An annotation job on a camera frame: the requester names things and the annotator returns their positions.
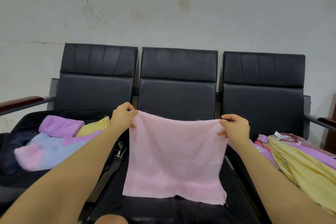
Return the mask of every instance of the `white wall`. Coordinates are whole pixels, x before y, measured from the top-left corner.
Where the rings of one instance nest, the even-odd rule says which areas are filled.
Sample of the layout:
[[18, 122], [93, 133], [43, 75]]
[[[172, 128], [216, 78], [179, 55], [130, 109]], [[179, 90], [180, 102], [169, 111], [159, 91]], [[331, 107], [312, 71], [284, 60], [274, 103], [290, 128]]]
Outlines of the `white wall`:
[[[336, 0], [0, 0], [0, 102], [48, 95], [65, 42], [306, 55], [311, 112], [336, 92]], [[32, 110], [0, 117], [9, 131]], [[324, 130], [311, 126], [319, 144]]]

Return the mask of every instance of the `yellow cloth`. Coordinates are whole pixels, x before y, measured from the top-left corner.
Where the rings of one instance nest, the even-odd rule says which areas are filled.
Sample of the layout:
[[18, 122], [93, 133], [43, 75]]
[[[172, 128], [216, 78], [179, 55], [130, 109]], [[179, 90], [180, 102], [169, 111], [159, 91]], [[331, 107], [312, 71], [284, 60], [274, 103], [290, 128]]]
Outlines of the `yellow cloth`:
[[110, 118], [108, 116], [104, 117], [100, 121], [89, 123], [82, 126], [77, 132], [76, 137], [87, 136], [97, 130], [107, 129], [109, 125], [110, 125]]
[[298, 186], [317, 204], [336, 212], [336, 171], [301, 150], [268, 137], [275, 155], [286, 162]]

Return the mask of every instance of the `person's left hand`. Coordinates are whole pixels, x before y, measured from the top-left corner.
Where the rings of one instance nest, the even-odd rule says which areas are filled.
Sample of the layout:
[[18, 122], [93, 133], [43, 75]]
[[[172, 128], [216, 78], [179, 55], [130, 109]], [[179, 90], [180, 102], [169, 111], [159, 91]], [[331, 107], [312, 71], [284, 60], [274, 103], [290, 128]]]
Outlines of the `person's left hand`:
[[134, 107], [130, 103], [123, 103], [113, 111], [110, 120], [111, 125], [115, 128], [121, 129], [122, 131], [125, 131], [129, 127], [135, 128], [133, 118], [138, 114], [138, 112], [138, 110], [134, 110]]

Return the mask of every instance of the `hand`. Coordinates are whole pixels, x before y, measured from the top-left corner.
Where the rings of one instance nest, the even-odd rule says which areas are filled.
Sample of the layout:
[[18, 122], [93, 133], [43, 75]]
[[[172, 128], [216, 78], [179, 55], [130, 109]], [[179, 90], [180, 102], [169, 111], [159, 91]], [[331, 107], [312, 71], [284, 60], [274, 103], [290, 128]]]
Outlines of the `hand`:
[[134, 110], [134, 107], [126, 102], [122, 105], [119, 105], [112, 114], [111, 117], [111, 126], [114, 128], [118, 128], [123, 132], [129, 127], [135, 128], [133, 124], [133, 118], [138, 114], [138, 110]]
[[250, 126], [248, 120], [235, 115], [235, 114], [225, 114], [222, 115], [220, 124], [225, 128], [217, 135], [225, 135], [232, 142], [234, 147], [241, 145], [242, 143], [248, 143], [250, 136]]

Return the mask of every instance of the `brown armrest pad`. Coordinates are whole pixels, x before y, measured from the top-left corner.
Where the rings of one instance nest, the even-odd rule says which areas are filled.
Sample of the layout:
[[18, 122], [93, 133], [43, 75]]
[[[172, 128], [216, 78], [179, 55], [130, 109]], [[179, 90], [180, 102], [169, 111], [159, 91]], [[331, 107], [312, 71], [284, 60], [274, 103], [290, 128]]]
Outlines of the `brown armrest pad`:
[[318, 118], [317, 120], [336, 128], [336, 120], [330, 118]]
[[42, 101], [42, 97], [38, 96], [30, 96], [25, 98], [14, 99], [6, 102], [0, 103], [0, 112], [8, 111], [14, 108], [18, 108], [21, 106], [33, 104]]

